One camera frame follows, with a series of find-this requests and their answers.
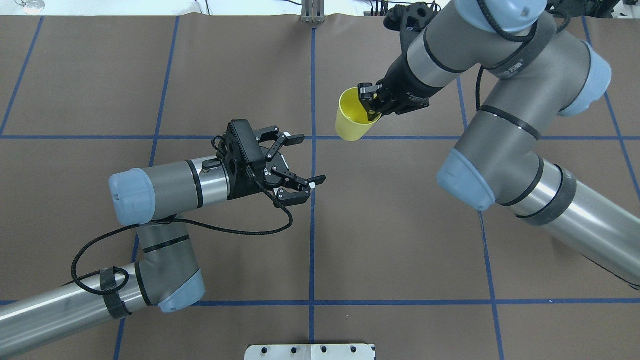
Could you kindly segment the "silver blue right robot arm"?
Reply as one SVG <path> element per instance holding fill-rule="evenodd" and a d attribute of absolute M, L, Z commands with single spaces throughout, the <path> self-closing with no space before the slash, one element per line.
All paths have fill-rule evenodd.
<path fill-rule="evenodd" d="M 480 65 L 497 83 L 438 172 L 439 186 L 478 211 L 493 204 L 540 227 L 639 289 L 639 219 L 534 152 L 553 120 L 576 116 L 608 89 L 611 68 L 559 30 L 545 0 L 451 0 L 439 12 L 397 6 L 385 25 L 401 55 L 358 85 L 363 120 L 425 109 Z"/>

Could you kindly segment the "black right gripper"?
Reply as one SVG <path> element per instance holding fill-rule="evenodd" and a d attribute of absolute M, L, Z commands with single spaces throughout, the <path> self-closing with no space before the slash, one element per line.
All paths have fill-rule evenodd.
<path fill-rule="evenodd" d="M 446 86 L 446 69 L 426 39 L 428 25 L 438 13 L 436 4 L 425 2 L 397 5 L 386 12 L 382 24 L 398 32 L 401 55 L 377 84 L 358 84 L 358 100 L 366 106 L 368 121 L 425 109 Z"/>

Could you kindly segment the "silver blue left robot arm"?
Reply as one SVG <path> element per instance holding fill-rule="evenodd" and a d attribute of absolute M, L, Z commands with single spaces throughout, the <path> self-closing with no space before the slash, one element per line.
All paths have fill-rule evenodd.
<path fill-rule="evenodd" d="M 78 251 L 69 283 L 2 307 L 1 358 L 121 321 L 150 306 L 173 313 L 200 301 L 206 287 L 187 225 L 243 236 L 290 228 L 290 207 L 306 203 L 326 180 L 325 175 L 300 177 L 282 155 L 283 147 L 305 139 L 279 126 L 253 129 L 247 120 L 232 120 L 222 135 L 211 139 L 212 155 L 112 175 L 110 197 L 121 228 Z M 184 218 L 186 212 L 256 194 L 267 196 L 288 222 L 274 230 L 247 231 Z M 78 263 L 91 246 L 130 230 L 138 237 L 140 260 L 78 274 Z"/>

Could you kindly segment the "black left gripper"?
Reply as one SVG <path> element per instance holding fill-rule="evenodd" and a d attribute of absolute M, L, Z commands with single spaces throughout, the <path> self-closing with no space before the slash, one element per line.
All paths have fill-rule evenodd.
<path fill-rule="evenodd" d="M 326 175 L 302 178 L 283 167 L 272 167 L 265 173 L 267 162 L 274 160 L 282 147 L 300 145 L 305 139 L 305 134 L 282 132 L 279 126 L 254 130 L 247 120 L 232 120 L 217 151 L 228 177 L 227 200 L 273 190 L 284 207 L 306 203 L 326 181 Z M 273 142 L 266 153 L 260 146 L 263 142 Z"/>

